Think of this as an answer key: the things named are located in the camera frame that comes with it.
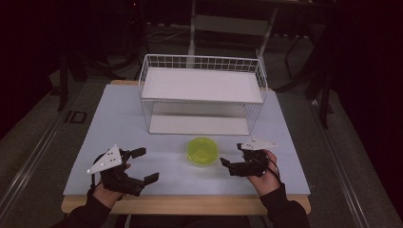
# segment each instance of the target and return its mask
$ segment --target green bowl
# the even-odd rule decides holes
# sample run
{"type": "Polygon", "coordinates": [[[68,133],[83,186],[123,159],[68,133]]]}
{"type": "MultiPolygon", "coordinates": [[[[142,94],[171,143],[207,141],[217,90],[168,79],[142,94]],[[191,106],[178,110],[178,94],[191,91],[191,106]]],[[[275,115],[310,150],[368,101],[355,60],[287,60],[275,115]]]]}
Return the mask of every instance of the green bowl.
{"type": "Polygon", "coordinates": [[[216,161],[219,148],[205,137],[198,137],[187,144],[187,158],[196,166],[207,166],[216,161]]]}

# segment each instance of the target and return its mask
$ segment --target dark background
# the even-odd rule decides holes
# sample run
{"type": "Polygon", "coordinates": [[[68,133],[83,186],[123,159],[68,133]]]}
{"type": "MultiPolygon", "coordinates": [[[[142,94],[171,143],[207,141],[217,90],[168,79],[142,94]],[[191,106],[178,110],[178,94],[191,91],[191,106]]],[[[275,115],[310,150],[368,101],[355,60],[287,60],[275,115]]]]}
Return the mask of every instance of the dark background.
{"type": "MultiPolygon", "coordinates": [[[[121,5],[111,8],[116,9],[114,12],[103,13],[99,12],[111,4],[109,1],[0,3],[0,138],[50,92],[48,76],[59,67],[61,49],[74,47],[93,59],[105,59],[105,45],[110,37],[103,34],[102,28],[108,23],[107,18],[115,18],[118,25],[131,20],[122,9],[127,2],[118,3],[121,5]]],[[[141,3],[145,20],[152,24],[189,23],[188,0],[140,1],[138,6],[141,3]]],[[[378,176],[403,218],[401,11],[402,3],[398,1],[341,2],[341,10],[326,31],[321,55],[332,56],[337,52],[335,58],[329,58],[336,66],[332,89],[338,92],[378,176]]],[[[281,9],[274,33],[299,33],[295,29],[300,23],[296,13],[281,9]]]]}

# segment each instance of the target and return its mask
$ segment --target wooden table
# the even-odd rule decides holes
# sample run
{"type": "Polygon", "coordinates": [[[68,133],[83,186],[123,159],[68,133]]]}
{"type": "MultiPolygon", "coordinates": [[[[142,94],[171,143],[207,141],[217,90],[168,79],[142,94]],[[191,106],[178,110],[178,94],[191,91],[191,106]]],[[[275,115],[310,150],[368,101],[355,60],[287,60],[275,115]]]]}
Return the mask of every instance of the wooden table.
{"type": "MultiPolygon", "coordinates": [[[[112,81],[113,85],[133,85],[135,81],[112,81]]],[[[311,212],[307,196],[287,195],[311,212]]],[[[62,211],[70,213],[74,208],[86,204],[86,196],[65,197],[62,211]]],[[[126,196],[113,207],[112,214],[120,215],[266,215],[258,194],[255,196],[126,196]]]]}

